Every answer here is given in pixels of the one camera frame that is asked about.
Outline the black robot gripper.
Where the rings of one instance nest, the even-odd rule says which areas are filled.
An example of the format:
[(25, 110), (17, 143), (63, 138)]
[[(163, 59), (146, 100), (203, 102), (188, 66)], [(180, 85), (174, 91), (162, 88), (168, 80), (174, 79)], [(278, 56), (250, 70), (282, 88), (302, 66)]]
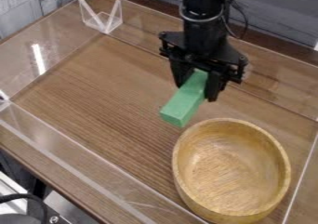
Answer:
[(160, 55), (170, 61), (175, 85), (180, 87), (195, 69), (207, 73), (204, 98), (218, 99), (228, 82), (240, 83), (248, 60), (228, 43), (227, 18), (219, 15), (200, 16), (180, 13), (183, 29), (162, 31), (158, 35)]

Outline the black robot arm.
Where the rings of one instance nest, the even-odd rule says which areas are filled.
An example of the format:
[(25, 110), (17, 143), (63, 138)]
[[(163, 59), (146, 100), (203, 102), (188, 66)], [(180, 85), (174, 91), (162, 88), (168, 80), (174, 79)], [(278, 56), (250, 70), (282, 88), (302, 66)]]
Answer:
[(195, 70), (207, 73), (203, 97), (218, 99), (228, 82), (240, 84), (247, 57), (231, 46), (230, 7), (242, 11), (235, 0), (183, 0), (179, 15), (183, 29), (162, 31), (160, 55), (170, 61), (174, 82), (180, 87)]

